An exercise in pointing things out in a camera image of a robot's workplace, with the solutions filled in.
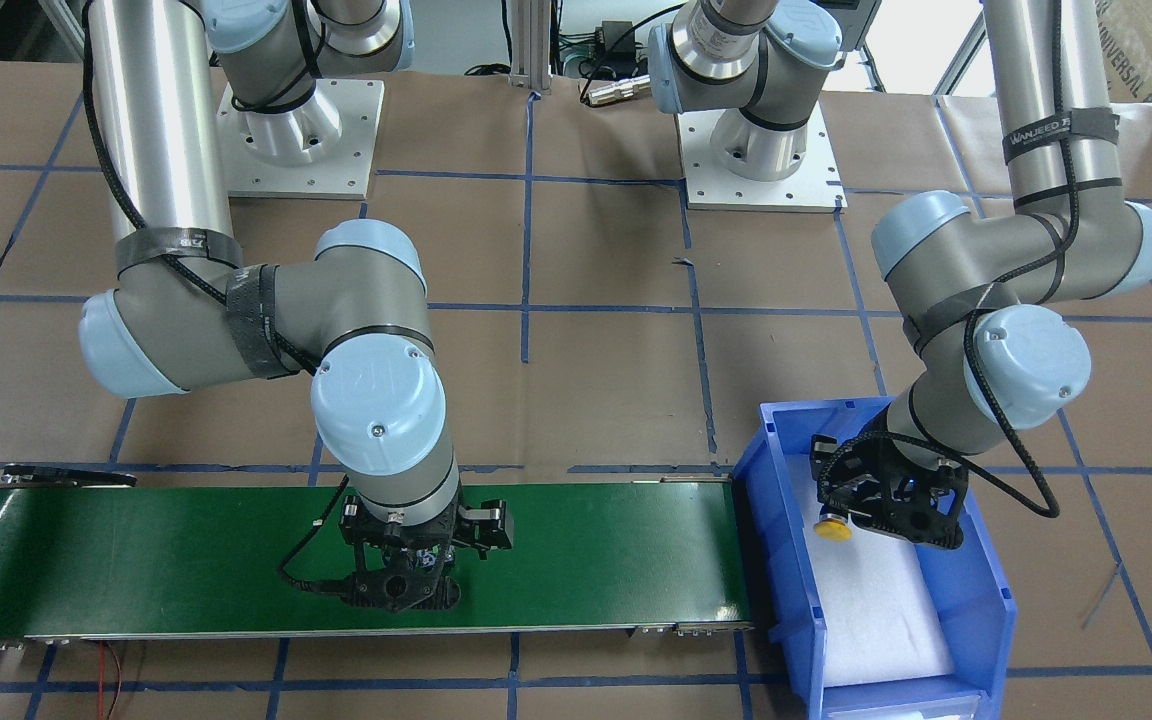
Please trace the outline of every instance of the label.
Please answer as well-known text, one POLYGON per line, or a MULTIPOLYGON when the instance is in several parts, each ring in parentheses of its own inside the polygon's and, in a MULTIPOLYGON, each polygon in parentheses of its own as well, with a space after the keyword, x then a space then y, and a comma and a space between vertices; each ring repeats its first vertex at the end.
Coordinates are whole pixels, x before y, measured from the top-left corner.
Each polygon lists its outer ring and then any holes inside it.
POLYGON ((704 51, 705 55, 715 60, 735 60, 744 55, 748 45, 741 40, 749 38, 748 36, 727 35, 710 23, 700 9, 696 10, 695 15, 691 15, 691 22, 687 23, 687 36, 704 51))

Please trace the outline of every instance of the floor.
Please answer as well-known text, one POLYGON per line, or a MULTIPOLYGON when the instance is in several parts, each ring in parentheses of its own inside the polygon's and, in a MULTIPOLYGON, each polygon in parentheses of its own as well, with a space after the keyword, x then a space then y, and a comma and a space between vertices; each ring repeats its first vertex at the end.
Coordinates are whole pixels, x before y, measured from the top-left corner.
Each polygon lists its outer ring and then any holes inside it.
MULTIPOLYGON (((919 364, 870 229, 931 188, 1010 211, 987 99, 824 96, 849 209, 772 215, 687 210, 675 129, 650 104, 584 109, 567 81, 539 100, 500 78, 387 83, 366 204, 234 200, 234 230, 248 260, 274 263, 306 260, 324 229, 359 214, 410 234, 468 483, 721 475, 759 402, 895 395, 919 364)), ((0 468, 109 468, 146 486, 333 482, 303 376, 132 402, 88 377, 78 311, 114 282, 113 238, 78 86, 71 65, 0 65, 0 468)), ((1152 205, 1152 108, 1120 113, 1126 190, 1152 205)), ((1092 346, 1094 378, 1025 437, 1064 515, 978 495, 1020 602, 1005 717, 1152 719, 1152 285, 1061 310, 1092 346)), ((1003 450, 986 464, 1023 479, 1003 450)), ((128 720, 801 717, 761 632, 118 650, 128 720)), ((97 657, 0 651, 0 717, 96 712, 97 657)))

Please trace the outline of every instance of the yellow suction cup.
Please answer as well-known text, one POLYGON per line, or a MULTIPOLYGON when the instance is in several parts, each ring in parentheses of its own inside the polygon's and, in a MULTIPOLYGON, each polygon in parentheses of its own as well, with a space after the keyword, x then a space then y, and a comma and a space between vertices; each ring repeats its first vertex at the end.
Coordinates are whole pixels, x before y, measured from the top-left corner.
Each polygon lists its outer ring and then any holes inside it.
POLYGON ((827 541, 849 541, 851 539, 851 529, 847 525, 847 518, 840 518, 838 515, 823 515, 819 523, 814 524, 813 530, 827 541))

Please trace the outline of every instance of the light blue joint cap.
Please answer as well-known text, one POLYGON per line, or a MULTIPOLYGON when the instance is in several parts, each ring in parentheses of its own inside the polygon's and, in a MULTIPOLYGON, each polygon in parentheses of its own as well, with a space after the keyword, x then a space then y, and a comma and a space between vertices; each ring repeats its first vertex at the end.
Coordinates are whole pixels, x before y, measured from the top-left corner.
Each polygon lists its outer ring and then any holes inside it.
POLYGON ((781 0, 767 20, 767 33, 790 55, 820 70, 833 68, 842 47, 838 20, 808 0, 781 0))
POLYGON ((288 0, 202 0, 207 41, 215 53, 248 50, 287 14, 288 0))
POLYGON ((407 265, 416 276, 420 279, 420 287, 425 288, 429 295, 429 283, 425 282, 425 273, 420 272, 420 257, 416 253, 416 245, 412 245, 407 233, 381 220, 361 219, 346 220, 325 232, 319 237, 319 243, 314 247, 314 259, 319 259, 324 252, 333 247, 365 247, 369 250, 384 252, 394 260, 407 265))
POLYGON ((888 210, 870 236, 884 281, 897 263, 927 240, 929 234, 967 211, 968 206, 957 195, 945 190, 919 192, 888 210))
MULTIPOLYGON (((1092 353, 1056 311, 1010 305, 986 316, 975 333, 980 370, 1007 420, 1020 430, 1037 429, 1068 406, 1092 379, 1092 353)), ((968 359, 963 377, 980 414, 993 414, 968 359)))
POLYGON ((657 109, 666 115, 682 113, 679 99, 679 69, 669 53, 668 24, 658 24, 647 36, 647 75, 652 77, 652 97, 657 109))
POLYGON ((333 347, 310 384, 310 407, 323 446, 364 475, 412 469, 447 420, 433 361, 407 338, 384 333, 333 347))
POLYGON ((394 65, 394 70, 406 70, 412 67, 412 58, 416 56, 416 28, 412 26, 411 1, 402 0, 399 8, 402 9, 403 14, 403 36, 401 38, 403 47, 397 53, 397 65, 394 65))
POLYGON ((159 372, 128 332, 114 304, 113 290, 83 302, 78 346, 92 377, 116 396, 150 397, 185 392, 159 372))
POLYGON ((1119 281, 1119 285, 1114 286, 1114 290, 1107 291, 1105 295, 1135 290, 1135 288, 1152 281, 1152 209, 1147 209, 1138 202, 1128 202, 1128 206, 1137 211, 1137 215, 1140 218, 1140 251, 1137 252, 1137 259, 1132 263, 1132 268, 1128 270, 1128 274, 1119 281))

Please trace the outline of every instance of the white foam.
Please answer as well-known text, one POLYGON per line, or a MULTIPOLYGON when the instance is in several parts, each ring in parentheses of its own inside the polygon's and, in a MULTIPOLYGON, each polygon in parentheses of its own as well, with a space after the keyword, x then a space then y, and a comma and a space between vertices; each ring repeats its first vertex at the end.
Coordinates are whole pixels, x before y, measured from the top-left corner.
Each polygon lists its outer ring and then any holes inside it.
POLYGON ((824 687, 929 679, 954 673, 937 607, 914 544, 855 528, 850 541, 814 533, 820 503, 806 457, 790 477, 826 621, 824 687))

